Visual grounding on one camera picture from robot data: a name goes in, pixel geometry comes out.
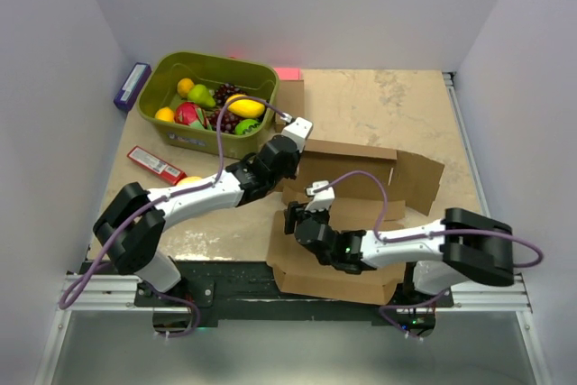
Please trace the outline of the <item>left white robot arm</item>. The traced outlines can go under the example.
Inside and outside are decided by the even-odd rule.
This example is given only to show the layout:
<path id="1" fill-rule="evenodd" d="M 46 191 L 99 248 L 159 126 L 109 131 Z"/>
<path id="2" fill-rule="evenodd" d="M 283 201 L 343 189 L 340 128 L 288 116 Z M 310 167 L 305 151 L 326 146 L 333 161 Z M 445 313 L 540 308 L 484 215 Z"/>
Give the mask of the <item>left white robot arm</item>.
<path id="1" fill-rule="evenodd" d="M 150 283 L 165 305 L 180 304 L 187 284 L 175 262 L 159 250 L 163 232 L 193 217 L 266 197 L 282 179 L 296 177 L 306 141 L 277 134 L 255 156 L 229 165 L 220 176 L 182 187 L 124 186 L 94 224 L 102 245 L 95 261 L 107 256 L 120 275 Z"/>

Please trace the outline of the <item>large cardboard box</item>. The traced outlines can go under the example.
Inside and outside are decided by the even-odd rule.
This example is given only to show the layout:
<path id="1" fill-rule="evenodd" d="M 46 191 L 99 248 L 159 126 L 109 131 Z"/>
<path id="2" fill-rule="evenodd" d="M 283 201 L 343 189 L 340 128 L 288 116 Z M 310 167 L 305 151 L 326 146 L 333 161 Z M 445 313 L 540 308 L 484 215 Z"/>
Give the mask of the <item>large cardboard box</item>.
<path id="1" fill-rule="evenodd" d="M 381 211 L 380 228 L 399 229 L 407 208 L 428 215 L 436 199 L 444 164 L 423 155 L 350 143 L 308 140 L 296 179 L 283 183 L 282 202 L 307 201 L 315 181 L 332 181 L 357 170 L 334 189 L 330 225 L 335 230 L 371 230 Z M 388 303 L 402 281 L 405 264 L 360 275 L 322 266 L 316 257 L 284 233 L 284 215 L 273 217 L 267 264 L 283 293 L 362 304 Z"/>

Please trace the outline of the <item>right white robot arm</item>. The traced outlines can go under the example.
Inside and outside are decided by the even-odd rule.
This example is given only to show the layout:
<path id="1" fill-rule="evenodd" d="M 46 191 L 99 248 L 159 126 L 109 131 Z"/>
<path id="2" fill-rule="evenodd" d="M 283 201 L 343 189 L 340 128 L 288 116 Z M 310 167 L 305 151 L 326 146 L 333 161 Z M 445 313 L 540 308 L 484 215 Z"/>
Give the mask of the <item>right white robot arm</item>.
<path id="1" fill-rule="evenodd" d="M 484 215 L 447 208 L 443 218 L 427 225 L 377 233 L 338 231 L 329 218 L 326 210 L 309 211 L 291 202 L 284 211 L 284 233 L 320 264 L 348 274 L 412 263 L 401 285 L 411 306 L 423 306 L 441 290 L 466 281 L 490 287 L 514 283 L 512 229 Z"/>

